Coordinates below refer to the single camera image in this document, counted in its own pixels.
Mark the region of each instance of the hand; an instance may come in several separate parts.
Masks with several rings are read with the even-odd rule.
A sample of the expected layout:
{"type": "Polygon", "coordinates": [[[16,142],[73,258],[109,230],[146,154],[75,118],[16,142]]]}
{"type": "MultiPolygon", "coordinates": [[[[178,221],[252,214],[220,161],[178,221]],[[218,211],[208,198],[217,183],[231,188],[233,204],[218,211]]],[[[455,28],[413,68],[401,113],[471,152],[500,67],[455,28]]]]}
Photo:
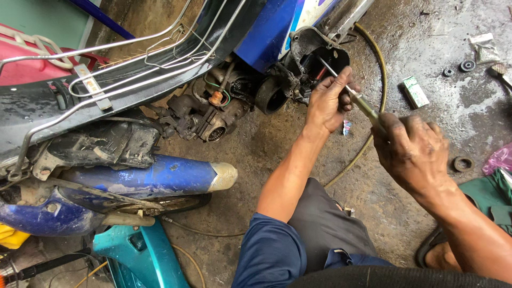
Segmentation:
{"type": "MultiPolygon", "coordinates": [[[[334,132],[343,123],[345,113],[352,109],[350,96],[340,94],[345,85],[350,84],[352,80],[352,68],[346,66],[338,77],[327,77],[318,84],[309,99],[306,125],[328,134],[334,132]]],[[[349,86],[361,92],[359,85],[349,86]]]]}
{"type": "Polygon", "coordinates": [[[446,171],[449,142],[437,124],[427,124],[419,116],[398,119],[391,113],[382,113],[380,120],[389,141],[372,128],[375,149],[402,188],[418,202],[439,196],[443,187],[457,188],[446,171]]]}

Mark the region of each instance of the green wall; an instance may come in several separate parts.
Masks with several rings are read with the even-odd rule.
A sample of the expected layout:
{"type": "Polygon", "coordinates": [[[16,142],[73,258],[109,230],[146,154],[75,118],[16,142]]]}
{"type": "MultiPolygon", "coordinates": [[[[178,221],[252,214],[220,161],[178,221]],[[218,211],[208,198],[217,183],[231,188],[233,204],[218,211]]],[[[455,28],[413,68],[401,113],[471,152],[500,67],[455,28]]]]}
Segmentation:
{"type": "Polygon", "coordinates": [[[78,49],[88,19],[68,0],[0,0],[0,23],[45,36],[59,47],[78,49]]]}

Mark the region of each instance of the mechanic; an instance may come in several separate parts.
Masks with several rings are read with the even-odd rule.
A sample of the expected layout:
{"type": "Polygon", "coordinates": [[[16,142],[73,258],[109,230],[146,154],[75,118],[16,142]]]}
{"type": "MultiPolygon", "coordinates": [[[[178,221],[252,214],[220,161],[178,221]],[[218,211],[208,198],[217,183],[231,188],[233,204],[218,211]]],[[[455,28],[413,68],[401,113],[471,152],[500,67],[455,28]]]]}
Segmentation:
{"type": "MultiPolygon", "coordinates": [[[[351,82],[352,69],[345,67],[338,77],[326,78],[311,94],[302,132],[263,187],[242,241],[233,287],[287,286],[304,274],[334,270],[327,268],[344,271],[349,268],[340,267],[393,266],[378,257],[363,223],[348,217],[316,179],[308,178],[329,135],[352,109],[343,88],[350,84],[360,92],[351,82]]],[[[398,119],[383,113],[380,117],[389,138],[384,140],[372,131],[380,163],[438,221],[447,237],[447,243],[426,253],[427,266],[512,283],[512,238],[482,214],[448,176],[449,142],[440,128],[417,116],[398,119]]],[[[364,280],[369,278],[370,270],[364,280]]]]}

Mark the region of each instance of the oily floor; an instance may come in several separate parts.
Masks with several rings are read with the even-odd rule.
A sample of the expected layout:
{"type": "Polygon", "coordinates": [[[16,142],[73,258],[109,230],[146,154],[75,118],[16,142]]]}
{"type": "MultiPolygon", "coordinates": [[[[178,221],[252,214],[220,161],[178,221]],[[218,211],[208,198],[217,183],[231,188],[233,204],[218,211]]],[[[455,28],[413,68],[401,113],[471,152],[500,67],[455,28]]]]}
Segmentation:
{"type": "MultiPolygon", "coordinates": [[[[127,1],[111,5],[109,11],[116,13],[132,34],[145,36],[168,27],[183,2],[127,1]]],[[[441,76],[441,72],[450,67],[456,70],[462,61],[474,59],[468,37],[488,32],[494,35],[502,61],[512,61],[512,19],[507,5],[504,0],[376,0],[359,22],[375,38],[387,62],[386,111],[400,116],[418,114],[439,123],[451,140],[450,159],[459,155],[474,159],[476,167],[472,172],[450,169],[458,183],[481,177],[489,155],[512,141],[510,92],[488,75],[489,64],[478,65],[468,73],[456,72],[450,78],[441,76]],[[411,75],[418,79],[431,102],[418,110],[411,109],[398,88],[401,80],[411,75]]],[[[93,42],[120,40],[111,34],[105,36],[104,31],[93,31],[93,42]]],[[[144,50],[147,45],[112,49],[106,55],[124,58],[140,53],[138,49],[144,50]]],[[[369,100],[378,105],[381,78],[372,50],[362,38],[346,45],[346,50],[351,56],[354,78],[369,100]]],[[[161,154],[227,162],[239,171],[239,179],[231,189],[215,192],[209,205],[175,214],[173,219],[205,231],[229,233],[246,229],[262,185],[288,152],[304,125],[305,115],[304,105],[289,101],[271,116],[259,110],[249,113],[232,134],[216,143],[186,141],[176,135],[160,140],[161,154]]],[[[370,123],[360,111],[351,112],[347,119],[353,124],[350,134],[345,137],[340,131],[335,132],[311,173],[323,184],[350,162],[369,135],[370,123]]],[[[355,209],[356,217],[368,227],[380,257],[397,266],[414,266],[414,252],[435,221],[380,166],[373,146],[327,192],[355,209]]],[[[164,228],[172,243],[197,260],[208,287],[231,284],[241,237],[208,237],[167,223],[164,228]]],[[[179,252],[177,255],[191,285],[200,287],[192,263],[179,252]]]]}

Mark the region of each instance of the forearm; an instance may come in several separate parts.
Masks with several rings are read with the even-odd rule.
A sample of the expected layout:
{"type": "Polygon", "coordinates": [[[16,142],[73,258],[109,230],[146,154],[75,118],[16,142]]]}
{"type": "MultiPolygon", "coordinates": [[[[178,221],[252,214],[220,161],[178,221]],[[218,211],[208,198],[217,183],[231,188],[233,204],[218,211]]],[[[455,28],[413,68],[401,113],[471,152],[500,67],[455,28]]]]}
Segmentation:
{"type": "Polygon", "coordinates": [[[328,137],[328,131],[308,125],[303,128],[286,158],[263,186],[258,213],[283,222],[290,220],[328,137]]]}
{"type": "Polygon", "coordinates": [[[436,199],[417,199],[440,223],[464,272],[512,283],[512,237],[481,213],[455,182],[436,199]]]}

